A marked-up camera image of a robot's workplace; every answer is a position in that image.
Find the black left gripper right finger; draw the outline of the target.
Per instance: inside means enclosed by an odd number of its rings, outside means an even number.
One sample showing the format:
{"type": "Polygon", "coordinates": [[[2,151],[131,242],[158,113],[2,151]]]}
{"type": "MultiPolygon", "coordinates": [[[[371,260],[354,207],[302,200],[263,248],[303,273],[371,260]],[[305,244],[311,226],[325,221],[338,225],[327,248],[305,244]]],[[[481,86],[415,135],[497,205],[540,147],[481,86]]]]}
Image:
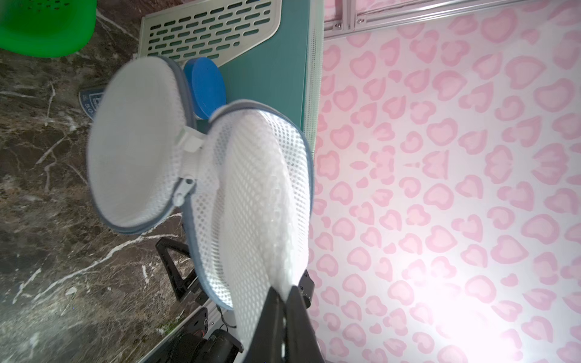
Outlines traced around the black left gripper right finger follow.
{"type": "Polygon", "coordinates": [[[315,331],[307,314],[298,286],[293,286],[285,306],[285,361],[289,363],[324,363],[315,331]]]}

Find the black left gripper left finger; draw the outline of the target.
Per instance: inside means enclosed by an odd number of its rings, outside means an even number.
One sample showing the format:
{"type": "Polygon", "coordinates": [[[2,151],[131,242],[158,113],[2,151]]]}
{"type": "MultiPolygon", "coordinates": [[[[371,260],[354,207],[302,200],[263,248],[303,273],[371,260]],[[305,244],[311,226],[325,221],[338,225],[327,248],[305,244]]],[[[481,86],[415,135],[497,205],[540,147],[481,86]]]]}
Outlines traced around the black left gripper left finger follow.
{"type": "Polygon", "coordinates": [[[270,288],[244,363],[281,363],[284,361],[285,304],[270,288]]]}

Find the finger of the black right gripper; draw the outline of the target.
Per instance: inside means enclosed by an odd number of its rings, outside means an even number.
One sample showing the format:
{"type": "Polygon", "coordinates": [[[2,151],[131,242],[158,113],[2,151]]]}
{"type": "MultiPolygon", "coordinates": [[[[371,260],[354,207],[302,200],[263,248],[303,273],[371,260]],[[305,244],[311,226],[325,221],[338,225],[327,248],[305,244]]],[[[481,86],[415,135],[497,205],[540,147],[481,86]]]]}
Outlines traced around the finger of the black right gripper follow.
{"type": "Polygon", "coordinates": [[[298,284],[298,288],[300,290],[300,294],[303,298],[305,307],[308,309],[312,305],[313,294],[315,290],[315,284],[310,274],[307,270],[301,276],[301,279],[298,284]]]}
{"type": "Polygon", "coordinates": [[[172,240],[168,237],[162,237],[155,245],[157,253],[161,259],[163,267],[169,278],[172,290],[178,301],[183,301],[189,293],[194,293],[199,288],[198,275],[195,269],[192,269],[185,277],[176,266],[170,252],[180,254],[191,259],[189,246],[186,243],[172,240]]]}

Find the white mesh bag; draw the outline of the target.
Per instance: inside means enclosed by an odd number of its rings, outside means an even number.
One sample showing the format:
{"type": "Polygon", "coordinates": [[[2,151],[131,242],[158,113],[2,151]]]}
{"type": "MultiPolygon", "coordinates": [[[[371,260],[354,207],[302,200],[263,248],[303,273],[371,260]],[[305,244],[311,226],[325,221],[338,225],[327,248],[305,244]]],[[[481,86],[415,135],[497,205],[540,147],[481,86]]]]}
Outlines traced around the white mesh bag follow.
{"type": "Polygon", "coordinates": [[[249,347],[267,293],[287,299],[307,268],[313,160],[303,133],[249,100],[219,107],[200,132],[182,68],[142,57],[108,83],[86,161],[111,229],[141,234],[181,211],[201,287],[233,311],[249,347]]]}

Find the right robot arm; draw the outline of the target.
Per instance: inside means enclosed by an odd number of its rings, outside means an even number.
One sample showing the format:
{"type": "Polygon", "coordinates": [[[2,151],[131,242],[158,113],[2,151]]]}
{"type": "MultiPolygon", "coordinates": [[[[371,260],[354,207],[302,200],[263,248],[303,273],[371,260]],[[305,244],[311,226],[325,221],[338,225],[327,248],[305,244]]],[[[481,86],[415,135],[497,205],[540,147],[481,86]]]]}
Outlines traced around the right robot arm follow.
{"type": "MultiPolygon", "coordinates": [[[[190,257],[187,244],[163,237],[156,243],[157,252],[169,277],[176,298],[182,301],[190,292],[197,293],[200,308],[176,331],[164,338],[143,362],[233,362],[242,354],[243,346],[229,331],[210,331],[209,297],[201,287],[197,271],[192,269],[183,278],[170,251],[190,257]]],[[[246,362],[323,362],[315,332],[307,315],[314,292],[314,282],[304,272],[288,301],[273,291],[266,299],[266,311],[260,318],[255,340],[246,362]]]]}

